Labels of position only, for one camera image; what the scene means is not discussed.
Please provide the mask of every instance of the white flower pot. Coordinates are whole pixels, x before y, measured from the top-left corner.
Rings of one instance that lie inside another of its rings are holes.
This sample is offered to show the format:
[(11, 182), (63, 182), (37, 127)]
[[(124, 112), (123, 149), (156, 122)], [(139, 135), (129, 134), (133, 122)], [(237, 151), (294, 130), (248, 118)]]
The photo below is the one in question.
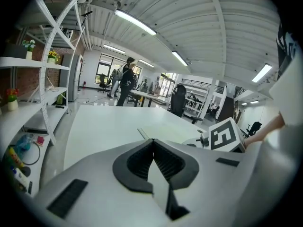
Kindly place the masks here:
[(32, 59), (32, 56), (33, 56), (33, 53), (32, 53), (31, 51), (28, 51), (28, 52), (27, 52), (26, 59), (31, 60), (31, 59)]
[(56, 63), (56, 60), (55, 58), (47, 58), (47, 63), (51, 63), (51, 64), (55, 64)]
[(18, 101), (17, 100), (8, 103), (8, 110), (9, 111), (14, 111), (17, 108), (18, 108)]

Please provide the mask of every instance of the table leg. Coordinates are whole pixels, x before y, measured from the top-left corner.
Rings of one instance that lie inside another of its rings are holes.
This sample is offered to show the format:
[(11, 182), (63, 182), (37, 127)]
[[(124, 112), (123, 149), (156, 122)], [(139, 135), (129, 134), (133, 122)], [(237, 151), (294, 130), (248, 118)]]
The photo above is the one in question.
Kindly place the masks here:
[(148, 102), (148, 108), (150, 108), (151, 107), (151, 104), (152, 104), (152, 99), (150, 98), (150, 101)]
[(143, 99), (142, 99), (141, 107), (143, 107), (144, 100), (145, 100), (145, 97), (143, 97)]
[(136, 100), (135, 100), (135, 102), (134, 102), (134, 106), (135, 106), (135, 107), (137, 107), (138, 100), (139, 100), (139, 98), (138, 98), (138, 97), (136, 97)]

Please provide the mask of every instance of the floor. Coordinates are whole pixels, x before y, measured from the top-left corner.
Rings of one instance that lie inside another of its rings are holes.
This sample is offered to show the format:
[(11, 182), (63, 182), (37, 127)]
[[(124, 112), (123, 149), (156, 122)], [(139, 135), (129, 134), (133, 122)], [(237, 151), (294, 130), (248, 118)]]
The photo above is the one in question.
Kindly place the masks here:
[[(145, 100), (143, 106), (148, 106), (149, 100)], [(76, 101), (69, 103), (69, 113), (65, 114), (57, 125), (54, 134), (56, 137), (55, 145), (50, 145), (46, 151), (44, 162), (41, 170), (40, 187), (43, 187), (54, 176), (63, 171), (65, 148), (67, 139), (70, 134), (71, 125), (77, 114), (77, 111), (81, 105), (93, 105), (93, 106), (115, 106), (117, 104), (117, 98), (109, 98), (106, 93), (97, 92), (93, 89), (81, 89), (78, 92), (78, 98)], [(134, 107), (134, 103), (124, 103), (124, 106)], [(162, 107), (167, 109), (167, 105), (160, 105), (152, 102), (151, 107)], [(190, 118), (183, 117), (184, 120), (192, 122)], [(208, 130), (208, 127), (215, 124), (212, 118), (208, 115), (202, 122), (197, 122), (196, 125), (203, 129)]]

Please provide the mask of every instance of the metal railing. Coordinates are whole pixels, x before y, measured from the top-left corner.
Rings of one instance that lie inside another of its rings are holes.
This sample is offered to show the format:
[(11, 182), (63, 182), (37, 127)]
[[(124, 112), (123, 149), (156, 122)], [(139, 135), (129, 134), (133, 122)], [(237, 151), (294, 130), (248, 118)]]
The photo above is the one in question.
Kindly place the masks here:
[(243, 87), (239, 88), (239, 89), (236, 91), (235, 96), (234, 96), (233, 98), (235, 98), (235, 97), (241, 95), (241, 94), (244, 93), (246, 90), (247, 90), (247, 89), (246, 89), (246, 88), (243, 88)]
[[(202, 89), (207, 90), (208, 88), (210, 88), (211, 84), (209, 83), (205, 83), (202, 81), (194, 81), (194, 80), (189, 80), (189, 79), (183, 79), (182, 78), (182, 83), (184, 84), (189, 84), (192, 86), (196, 86), (196, 87), (202, 87)], [(220, 86), (215, 86), (214, 87), (214, 91), (220, 94), (223, 94), (224, 88), (220, 87)]]

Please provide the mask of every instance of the brick wall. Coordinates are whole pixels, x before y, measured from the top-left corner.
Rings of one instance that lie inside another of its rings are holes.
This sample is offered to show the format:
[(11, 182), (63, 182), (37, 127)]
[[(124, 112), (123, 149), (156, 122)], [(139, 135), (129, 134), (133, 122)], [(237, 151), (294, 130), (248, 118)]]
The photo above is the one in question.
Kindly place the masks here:
[[(15, 44), (17, 41), (19, 31), (15, 30), (11, 37), (7, 40), (8, 43)], [(71, 38), (71, 41), (76, 39), (78, 37), (78, 33), (73, 33), (73, 36)], [(25, 37), (26, 40), (31, 40), (32, 38), (30, 36)], [(32, 59), (35, 61), (41, 61), (43, 50), (44, 50), (44, 44), (36, 41), (36, 47), (33, 51)], [(60, 59), (56, 64), (61, 65), (62, 60), (64, 58), (64, 54), (72, 54), (72, 49), (66, 49), (66, 48), (54, 48), (54, 50), (60, 55)], [(85, 51), (85, 47), (82, 44), (82, 41), (80, 40), (76, 49), (75, 54), (81, 54), (83, 55)], [(59, 69), (52, 69), (49, 68), (46, 70), (46, 74), (48, 75), (49, 80), (52, 82), (52, 84), (55, 87), (59, 86), (59, 79), (60, 79), (60, 71)], [(19, 89), (19, 96), (30, 92), (34, 90), (39, 84), (39, 68), (18, 68), (17, 69), (17, 81), (16, 85)], [(0, 106), (7, 103), (6, 99), (6, 89), (8, 89), (10, 86), (10, 69), (0, 69), (0, 95), (2, 96), (3, 100), (0, 103)]]

